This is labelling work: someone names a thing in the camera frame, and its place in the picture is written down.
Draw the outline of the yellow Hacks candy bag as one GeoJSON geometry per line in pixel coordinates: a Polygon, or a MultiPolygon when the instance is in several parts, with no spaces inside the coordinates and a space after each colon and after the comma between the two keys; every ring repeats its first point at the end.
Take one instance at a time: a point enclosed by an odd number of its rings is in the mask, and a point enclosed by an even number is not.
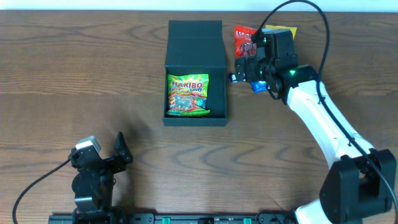
{"type": "Polygon", "coordinates": [[[296,35],[296,32],[297,32],[297,28],[296,27],[266,25],[265,28],[266,29],[288,29],[288,30],[291,31],[291,33],[293,35],[293,39],[295,38],[295,35],[296,35]]]}

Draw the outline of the red Hacks candy bag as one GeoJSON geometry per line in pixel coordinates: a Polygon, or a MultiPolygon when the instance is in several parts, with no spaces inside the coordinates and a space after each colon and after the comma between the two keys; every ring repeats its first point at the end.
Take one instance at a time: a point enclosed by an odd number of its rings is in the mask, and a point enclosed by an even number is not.
{"type": "Polygon", "coordinates": [[[236,26],[234,29],[235,57],[251,57],[256,55],[256,44],[252,43],[251,36],[256,29],[246,26],[236,26]]]}

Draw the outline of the blue Oreo cookie pack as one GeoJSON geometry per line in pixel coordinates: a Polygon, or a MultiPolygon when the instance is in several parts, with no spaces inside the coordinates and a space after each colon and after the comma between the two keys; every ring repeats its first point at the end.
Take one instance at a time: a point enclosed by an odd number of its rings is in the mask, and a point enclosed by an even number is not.
{"type": "Polygon", "coordinates": [[[251,82],[251,88],[254,94],[265,92],[267,91],[267,82],[265,81],[251,82]]]}

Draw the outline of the green Haribo gummy bag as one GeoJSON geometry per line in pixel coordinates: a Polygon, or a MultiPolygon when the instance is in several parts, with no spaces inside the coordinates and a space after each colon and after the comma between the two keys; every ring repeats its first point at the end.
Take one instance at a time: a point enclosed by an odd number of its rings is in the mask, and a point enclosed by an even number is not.
{"type": "Polygon", "coordinates": [[[206,108],[209,74],[167,75],[169,116],[201,117],[210,113],[206,108]]]}

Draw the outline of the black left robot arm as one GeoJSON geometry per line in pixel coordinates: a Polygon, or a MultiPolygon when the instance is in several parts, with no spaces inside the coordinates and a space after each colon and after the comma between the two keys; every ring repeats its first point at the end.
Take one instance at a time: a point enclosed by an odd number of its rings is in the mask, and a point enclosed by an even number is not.
{"type": "Polygon", "coordinates": [[[112,206],[114,175],[126,170],[133,156],[119,132],[113,146],[116,154],[101,158],[101,146],[94,136],[81,139],[71,150],[68,159],[78,174],[72,181],[76,209],[73,223],[127,223],[124,212],[112,206]]]}

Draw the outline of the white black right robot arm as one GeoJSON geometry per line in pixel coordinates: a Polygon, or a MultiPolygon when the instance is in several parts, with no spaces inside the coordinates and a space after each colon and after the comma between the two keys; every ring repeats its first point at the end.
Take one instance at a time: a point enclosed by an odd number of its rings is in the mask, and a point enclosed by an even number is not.
{"type": "Polygon", "coordinates": [[[235,73],[231,82],[248,82],[255,93],[268,92],[304,122],[325,156],[329,171],[319,198],[297,208],[294,223],[361,223],[397,209],[397,162],[378,151],[350,125],[310,65],[300,65],[295,28],[263,30],[237,26],[235,73]]]}

